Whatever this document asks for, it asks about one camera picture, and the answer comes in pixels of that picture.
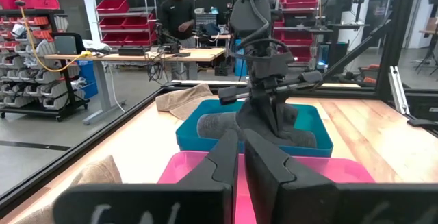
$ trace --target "brown towel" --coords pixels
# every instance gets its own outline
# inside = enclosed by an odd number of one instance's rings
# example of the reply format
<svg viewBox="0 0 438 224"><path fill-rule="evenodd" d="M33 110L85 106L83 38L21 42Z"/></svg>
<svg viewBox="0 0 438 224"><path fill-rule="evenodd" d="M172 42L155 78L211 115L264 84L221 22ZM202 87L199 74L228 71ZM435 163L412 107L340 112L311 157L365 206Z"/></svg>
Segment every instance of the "brown towel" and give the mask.
<svg viewBox="0 0 438 224"><path fill-rule="evenodd" d="M199 84L187 90L177 90L155 98L158 111L167 111L185 121L202 101L216 99L208 84Z"/></svg>
<svg viewBox="0 0 438 224"><path fill-rule="evenodd" d="M122 178L117 169L112 155L105 159L93 162L81 170L74 178L70 187L79 184L121 184ZM55 224L53 220L52 205L49 204L40 210L33 212L15 224Z"/></svg>

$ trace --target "yellow cable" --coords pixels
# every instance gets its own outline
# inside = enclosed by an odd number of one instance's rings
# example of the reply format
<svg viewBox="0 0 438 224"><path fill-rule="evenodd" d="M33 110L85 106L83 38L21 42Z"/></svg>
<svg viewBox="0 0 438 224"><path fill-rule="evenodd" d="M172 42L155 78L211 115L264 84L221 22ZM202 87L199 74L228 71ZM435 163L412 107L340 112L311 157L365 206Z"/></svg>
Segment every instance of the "yellow cable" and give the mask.
<svg viewBox="0 0 438 224"><path fill-rule="evenodd" d="M40 58L39 58L38 55L36 54L34 37L33 37L32 34L31 34L31 31L30 31L29 25L27 24L27 19L26 19L26 16L25 16L25 11L24 11L24 9L23 9L22 6L20 6L20 11L21 11L21 16L23 17L23 20L24 20L24 22L25 22L26 31L27 31L27 39L29 39L29 41L30 41L30 45L32 46L32 51L34 52L34 56L35 56L35 58L37 59L38 63L40 63L41 66L44 67L44 69L46 69L46 70L48 70L48 71L51 71L51 72L54 72L54 73L56 73L56 72L60 72L60 71L63 71L63 70L65 70L65 69L67 69L67 68L68 68L71 64L73 64L73 62L75 62L77 59L79 59L79 58L81 58L81 57L85 57L86 55L88 55L88 53L82 53L81 55L78 55L75 59L73 59L70 63L68 63L66 66L64 66L64 67L61 68L61 69L50 69L49 67L47 67L46 65L44 65L44 64L41 62Z"/></svg>

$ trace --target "gray floor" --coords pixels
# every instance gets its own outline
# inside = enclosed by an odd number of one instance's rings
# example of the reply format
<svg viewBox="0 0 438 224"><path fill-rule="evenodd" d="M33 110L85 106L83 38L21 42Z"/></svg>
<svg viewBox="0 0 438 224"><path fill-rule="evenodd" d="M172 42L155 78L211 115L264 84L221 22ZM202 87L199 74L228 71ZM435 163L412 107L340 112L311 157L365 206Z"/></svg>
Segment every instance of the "gray floor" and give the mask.
<svg viewBox="0 0 438 224"><path fill-rule="evenodd" d="M422 59L425 54L425 49L404 50L402 52L399 64L402 80L412 88L438 89L438 71L429 76L433 69L425 67L420 73L416 73L416 64L411 63L412 60ZM375 49L370 49L347 66L347 69L355 71L359 66L379 64L380 60L381 55L377 54ZM290 75L296 75L297 73L295 69L290 72ZM148 81L147 74L142 69L116 69L113 74L118 99L127 100L124 107L126 110L159 88L159 84ZM200 80L224 81L237 81L239 79L239 77L232 74L228 77L214 76L213 71L201 71L198 78ZM109 73L107 74L107 82L108 86L111 87ZM93 97L88 110L82 110L61 123L57 123L52 118L7 114L6 119L0 119L0 141L72 147L122 114L120 110L117 110L100 123L89 126L82 124L84 118L99 109L100 104L96 97ZM49 149L0 146L0 195L62 154L63 151Z"/></svg>

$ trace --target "black shirt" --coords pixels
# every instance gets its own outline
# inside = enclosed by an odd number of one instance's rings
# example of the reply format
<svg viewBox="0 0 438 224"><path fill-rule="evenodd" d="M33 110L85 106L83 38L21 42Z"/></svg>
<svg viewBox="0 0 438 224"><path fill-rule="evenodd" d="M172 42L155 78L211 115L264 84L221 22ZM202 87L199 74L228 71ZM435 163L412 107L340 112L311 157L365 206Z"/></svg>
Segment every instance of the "black shirt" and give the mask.
<svg viewBox="0 0 438 224"><path fill-rule="evenodd" d="M178 27L195 19L193 3L186 0L165 0L161 5L161 18L163 28L167 29L171 36L185 40L192 36L193 27L190 26L185 32L180 32Z"/></svg>

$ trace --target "person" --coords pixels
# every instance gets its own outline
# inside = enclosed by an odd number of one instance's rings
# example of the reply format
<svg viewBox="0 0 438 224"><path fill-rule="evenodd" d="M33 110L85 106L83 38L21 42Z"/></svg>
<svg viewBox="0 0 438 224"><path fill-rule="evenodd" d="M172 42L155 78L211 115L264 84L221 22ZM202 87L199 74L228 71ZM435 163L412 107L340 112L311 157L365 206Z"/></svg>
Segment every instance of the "person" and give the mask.
<svg viewBox="0 0 438 224"><path fill-rule="evenodd" d="M161 22L166 33L177 38L183 48L195 48L192 35L195 23L193 3L187 0L165 0L161 6ZM198 68L196 62L184 64L187 79L196 80ZM181 80L181 67L178 62L170 63L172 80Z"/></svg>

